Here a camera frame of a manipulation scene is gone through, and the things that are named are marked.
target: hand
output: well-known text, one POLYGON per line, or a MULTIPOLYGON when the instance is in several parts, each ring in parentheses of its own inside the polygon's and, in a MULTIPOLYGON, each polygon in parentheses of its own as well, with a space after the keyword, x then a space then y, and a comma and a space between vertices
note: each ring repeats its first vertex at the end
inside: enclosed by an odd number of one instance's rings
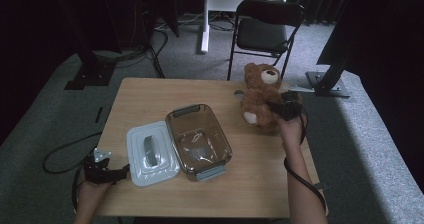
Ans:
POLYGON ((94 184, 86 181, 80 185, 77 215, 74 223, 90 223, 91 219, 112 183, 94 184))
POLYGON ((290 121, 285 121, 279 115, 274 114, 274 118, 280 126, 280 135, 283 140, 284 150, 287 151, 288 148, 291 149, 299 147, 304 128, 302 125, 306 125, 307 122, 306 117, 302 114, 303 123, 300 117, 296 117, 290 121))

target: teddy bear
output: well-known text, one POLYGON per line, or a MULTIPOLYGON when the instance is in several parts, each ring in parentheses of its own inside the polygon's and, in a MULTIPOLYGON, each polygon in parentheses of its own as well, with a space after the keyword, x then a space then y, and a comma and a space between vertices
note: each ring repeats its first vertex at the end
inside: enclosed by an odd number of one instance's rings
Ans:
POLYGON ((244 119, 263 131, 275 130, 278 124, 267 102, 281 102, 280 72, 272 65, 249 63, 244 66, 244 79, 247 87, 241 100, 244 119))

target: wooden table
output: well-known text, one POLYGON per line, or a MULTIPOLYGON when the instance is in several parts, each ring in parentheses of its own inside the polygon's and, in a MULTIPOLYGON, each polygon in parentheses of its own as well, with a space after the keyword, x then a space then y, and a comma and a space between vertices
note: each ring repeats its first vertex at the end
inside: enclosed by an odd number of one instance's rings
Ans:
MULTIPOLYGON (((207 104, 233 151, 226 173, 192 182, 185 173, 147 187, 128 176, 112 186, 98 215, 157 217, 288 217, 285 153, 279 133, 263 133, 248 125, 236 90, 243 82, 127 78, 116 96, 98 148, 111 151, 110 169, 128 164, 127 132, 164 120, 174 109, 207 104)), ((314 183, 319 182, 307 141, 302 150, 314 183)))

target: chair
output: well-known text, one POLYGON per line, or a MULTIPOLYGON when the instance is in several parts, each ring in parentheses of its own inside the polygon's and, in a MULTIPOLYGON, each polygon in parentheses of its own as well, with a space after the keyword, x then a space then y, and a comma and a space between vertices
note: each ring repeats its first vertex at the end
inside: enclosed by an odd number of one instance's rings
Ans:
POLYGON ((301 5, 271 0, 243 0, 236 10, 227 80, 231 78, 234 53, 275 58, 276 61, 273 64, 275 66, 281 56, 287 52, 281 71, 282 78, 286 71, 294 36, 303 20, 304 12, 301 5), (293 27, 289 38, 287 38, 286 26, 293 27), (234 50, 236 44, 241 51, 234 50))

